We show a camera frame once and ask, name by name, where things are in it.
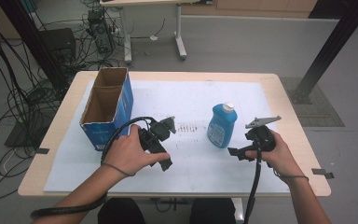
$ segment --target gray floor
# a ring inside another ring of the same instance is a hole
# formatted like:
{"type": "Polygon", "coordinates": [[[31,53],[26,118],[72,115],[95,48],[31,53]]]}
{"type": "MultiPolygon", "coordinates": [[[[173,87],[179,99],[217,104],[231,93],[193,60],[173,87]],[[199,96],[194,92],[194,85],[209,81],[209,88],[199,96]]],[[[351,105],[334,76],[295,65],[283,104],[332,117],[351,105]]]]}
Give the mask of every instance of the gray floor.
{"type": "MultiPolygon", "coordinates": [[[[46,6],[41,5],[40,10],[41,16],[54,21],[47,16],[49,9],[46,6]]],[[[59,8],[54,10],[58,10],[55,13],[57,17],[64,14],[59,8]]],[[[65,16],[78,16],[71,13],[65,16]]],[[[170,30],[174,23],[167,21],[158,41],[132,40],[133,63],[130,69],[255,72],[303,77],[336,24],[337,21],[323,20],[186,16],[182,24],[188,54],[186,60],[182,61],[177,56],[170,30]]],[[[20,83],[26,86],[26,77],[21,74],[20,66],[15,66],[19,67],[16,72],[20,83]]],[[[305,128],[319,163],[336,177],[328,181],[331,196],[320,201],[333,223],[358,223],[358,29],[325,72],[319,86],[345,124],[343,128],[305,128]]],[[[7,111],[6,100],[7,87],[0,75],[0,117],[7,111]]],[[[14,119],[5,119],[0,124],[0,159],[8,151],[3,143],[13,125],[14,119]]],[[[15,159],[10,160],[7,167],[15,162],[15,159]]],[[[0,195],[17,188],[21,178],[22,175],[4,180],[0,184],[0,195]]],[[[12,194],[0,200],[0,223],[29,222],[34,209],[51,206],[57,200],[12,194]]],[[[177,211],[171,209],[168,213],[160,213],[148,200],[140,200],[139,204],[148,223],[182,224],[188,221],[189,205],[178,205],[177,211]]],[[[97,212],[92,211],[83,223],[96,223],[97,212]]],[[[290,198],[258,198],[251,223],[296,223],[290,198]]]]}

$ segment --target table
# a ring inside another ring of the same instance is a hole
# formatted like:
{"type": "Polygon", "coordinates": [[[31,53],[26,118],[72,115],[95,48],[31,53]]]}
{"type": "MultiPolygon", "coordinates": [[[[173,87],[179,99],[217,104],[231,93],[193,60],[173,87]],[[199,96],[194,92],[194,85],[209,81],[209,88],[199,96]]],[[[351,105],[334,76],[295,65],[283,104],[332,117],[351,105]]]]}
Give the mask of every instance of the table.
{"type": "MultiPolygon", "coordinates": [[[[50,128],[40,147],[48,148],[48,154],[36,154],[34,160],[23,178],[19,187],[22,196],[57,196],[66,193],[45,192],[44,187],[48,179],[57,149],[68,130],[73,115],[76,112],[84,92],[97,75],[97,72],[80,72],[76,75],[70,89],[68,90],[62,105],[52,121],[50,128]]],[[[170,80],[170,81],[225,81],[225,82],[257,82],[260,83],[266,96],[271,113],[280,115],[284,119],[276,122],[278,132],[291,148],[297,163],[310,178],[310,184],[317,196],[328,196],[331,189],[323,175],[313,175],[311,168],[320,168],[310,143],[305,135],[294,109],[283,89],[279,78],[273,74],[246,74],[246,73],[188,73],[188,72],[132,72],[131,80],[170,80]]],[[[209,195],[225,197],[244,197],[241,195],[209,195]]]]}
{"type": "Polygon", "coordinates": [[[183,3],[195,3],[199,0],[114,0],[109,2],[101,1],[102,7],[116,7],[120,15],[121,20],[121,29],[124,35],[124,61],[127,64],[130,64],[132,61],[131,56],[131,38],[127,32],[126,25],[126,14],[124,7],[130,6],[144,6],[144,5],[167,5],[175,4],[176,5],[176,31],[174,32],[176,45],[179,49],[179,55],[182,59],[185,59],[186,49],[182,40],[182,31],[181,31],[181,15],[182,15],[182,4],[183,3]]]}

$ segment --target human hand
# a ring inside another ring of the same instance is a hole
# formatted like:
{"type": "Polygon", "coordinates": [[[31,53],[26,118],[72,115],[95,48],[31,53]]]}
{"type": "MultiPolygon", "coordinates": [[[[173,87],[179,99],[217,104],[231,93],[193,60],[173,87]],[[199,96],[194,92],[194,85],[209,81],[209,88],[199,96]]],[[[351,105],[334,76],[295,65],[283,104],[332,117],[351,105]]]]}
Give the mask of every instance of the human hand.
{"type": "MultiPolygon", "coordinates": [[[[304,175],[281,135],[270,131],[274,135],[276,147],[270,152],[261,152],[262,160],[268,162],[281,176],[304,175]]],[[[257,158],[255,150],[246,151],[245,155],[249,158],[257,158]]]]}
{"type": "Polygon", "coordinates": [[[146,165],[170,158],[168,153],[144,152],[139,142],[139,129],[141,127],[138,125],[131,125],[130,135],[122,135],[113,142],[103,162],[113,165],[129,175],[135,175],[146,165]]]}

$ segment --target tape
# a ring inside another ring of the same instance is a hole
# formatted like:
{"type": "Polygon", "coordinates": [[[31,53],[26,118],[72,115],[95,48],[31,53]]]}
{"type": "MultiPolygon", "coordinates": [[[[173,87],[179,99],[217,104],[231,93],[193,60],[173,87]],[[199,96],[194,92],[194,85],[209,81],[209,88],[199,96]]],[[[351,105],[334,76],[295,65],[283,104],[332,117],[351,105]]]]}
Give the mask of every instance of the tape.
{"type": "Polygon", "coordinates": [[[48,148],[42,148],[42,147],[40,147],[40,148],[38,148],[38,149],[36,150],[36,154],[48,154],[48,151],[49,151],[48,148]]]}
{"type": "Polygon", "coordinates": [[[333,173],[327,173],[326,171],[325,171],[325,169],[314,169],[314,168],[312,168],[312,172],[313,172],[313,174],[314,175],[324,175],[324,177],[326,177],[326,179],[333,179],[333,178],[335,178],[334,177],[334,175],[333,175],[333,173]]]}

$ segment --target black pole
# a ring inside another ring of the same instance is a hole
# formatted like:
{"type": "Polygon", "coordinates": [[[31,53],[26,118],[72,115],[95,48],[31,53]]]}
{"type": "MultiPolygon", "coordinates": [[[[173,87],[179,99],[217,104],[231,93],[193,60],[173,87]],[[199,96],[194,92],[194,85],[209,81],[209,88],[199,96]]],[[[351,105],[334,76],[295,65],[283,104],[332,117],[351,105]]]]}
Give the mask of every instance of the black pole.
{"type": "Polygon", "coordinates": [[[327,38],[324,46],[321,51],[319,51],[306,75],[300,81],[296,89],[290,92],[289,96],[292,103],[310,104],[310,92],[357,27],[358,0],[353,0],[331,35],[327,38]]]}
{"type": "Polygon", "coordinates": [[[22,7],[20,0],[0,0],[0,7],[5,12],[14,28],[16,28],[21,39],[27,45],[37,63],[45,72],[51,85],[58,91],[58,97],[63,99],[63,96],[69,88],[69,83],[63,75],[60,66],[52,57],[51,52],[41,39],[34,22],[22,7]]]}

